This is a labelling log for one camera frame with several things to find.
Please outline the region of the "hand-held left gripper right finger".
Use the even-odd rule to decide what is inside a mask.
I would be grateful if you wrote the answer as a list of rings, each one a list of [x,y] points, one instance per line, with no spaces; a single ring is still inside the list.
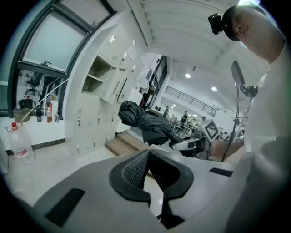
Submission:
[[[184,219],[173,213],[169,201],[187,193],[194,180],[193,172],[187,166],[153,150],[148,154],[148,168],[163,192],[161,223],[167,229],[173,228]]]

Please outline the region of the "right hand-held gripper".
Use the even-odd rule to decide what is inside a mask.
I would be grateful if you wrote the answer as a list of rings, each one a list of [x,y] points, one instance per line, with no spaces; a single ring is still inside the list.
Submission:
[[[211,143],[219,134],[220,132],[214,121],[206,120],[192,130],[189,138],[173,143],[171,148],[182,150],[182,155],[186,157],[208,160]]]

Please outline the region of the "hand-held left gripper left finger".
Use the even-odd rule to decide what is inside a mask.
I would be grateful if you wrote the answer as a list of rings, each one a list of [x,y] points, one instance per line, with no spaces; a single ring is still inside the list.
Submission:
[[[109,174],[113,189],[124,199],[134,202],[151,203],[151,196],[144,191],[145,177],[148,174],[149,151],[141,151],[117,164]]]

